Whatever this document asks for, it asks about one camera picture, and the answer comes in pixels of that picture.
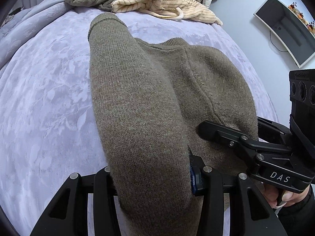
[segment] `white wall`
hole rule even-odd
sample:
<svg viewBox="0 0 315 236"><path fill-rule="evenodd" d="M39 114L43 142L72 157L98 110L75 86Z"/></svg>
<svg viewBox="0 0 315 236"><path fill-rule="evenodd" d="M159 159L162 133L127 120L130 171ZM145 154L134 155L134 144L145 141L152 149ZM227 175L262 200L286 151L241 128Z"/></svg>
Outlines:
<svg viewBox="0 0 315 236"><path fill-rule="evenodd" d="M253 14L265 0L217 0L210 9L223 21L223 29L243 50L265 85L275 105L280 123L289 125L291 102L289 99L289 71L298 70L289 53L281 53L271 44L269 29ZM297 8L308 21L313 21L301 0L280 0L289 5L297 3ZM278 49L285 47L271 33L273 43ZM302 69L315 68L315 58Z"/></svg>

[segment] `television screen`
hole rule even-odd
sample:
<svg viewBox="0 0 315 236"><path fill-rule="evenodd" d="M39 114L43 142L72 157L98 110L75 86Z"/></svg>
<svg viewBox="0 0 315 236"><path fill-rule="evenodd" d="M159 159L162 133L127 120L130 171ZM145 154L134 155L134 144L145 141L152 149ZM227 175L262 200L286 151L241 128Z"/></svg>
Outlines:
<svg viewBox="0 0 315 236"><path fill-rule="evenodd" d="M255 13L287 46L301 67L315 53L315 37L279 0L267 0Z"/></svg>

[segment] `human hand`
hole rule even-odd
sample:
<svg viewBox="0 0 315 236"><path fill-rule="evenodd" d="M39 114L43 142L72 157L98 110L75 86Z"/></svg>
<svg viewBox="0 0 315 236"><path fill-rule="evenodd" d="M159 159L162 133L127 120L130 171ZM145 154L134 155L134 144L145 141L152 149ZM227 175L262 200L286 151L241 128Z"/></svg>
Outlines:
<svg viewBox="0 0 315 236"><path fill-rule="evenodd" d="M271 208L275 208L277 206L277 198L279 195L279 191L276 187L268 184L264 184L264 192L262 193L271 206ZM310 186L308 186L304 192L301 194L295 194L289 191L285 191L285 193L282 196L283 201L287 201L287 203L284 205L284 207L292 206L295 203L298 203L302 201L306 195L308 194L308 191L310 189Z"/></svg>

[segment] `knit fabric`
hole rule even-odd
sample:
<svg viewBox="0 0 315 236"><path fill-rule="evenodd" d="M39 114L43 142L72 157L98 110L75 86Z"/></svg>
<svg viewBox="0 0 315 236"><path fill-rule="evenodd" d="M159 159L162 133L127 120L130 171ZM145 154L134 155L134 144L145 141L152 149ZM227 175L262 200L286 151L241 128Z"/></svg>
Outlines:
<svg viewBox="0 0 315 236"><path fill-rule="evenodd" d="M157 18L180 20L190 19L203 23L222 21L206 6L195 0L64 0L72 6L97 7L101 10L119 13L139 11Z"/></svg>
<svg viewBox="0 0 315 236"><path fill-rule="evenodd" d="M111 13L92 21L88 39L94 115L132 235L195 236L203 198L191 192L188 145L206 165L245 172L196 127L210 120L257 139L249 87L219 50L146 43Z"/></svg>

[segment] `black sleeve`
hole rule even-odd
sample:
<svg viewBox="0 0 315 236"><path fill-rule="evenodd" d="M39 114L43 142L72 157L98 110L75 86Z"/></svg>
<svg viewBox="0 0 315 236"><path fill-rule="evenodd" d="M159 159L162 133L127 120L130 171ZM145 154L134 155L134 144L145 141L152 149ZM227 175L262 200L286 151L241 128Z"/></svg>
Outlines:
<svg viewBox="0 0 315 236"><path fill-rule="evenodd" d="M288 236L315 235L315 198L313 187L310 186L304 200L290 207L282 208L278 218Z"/></svg>

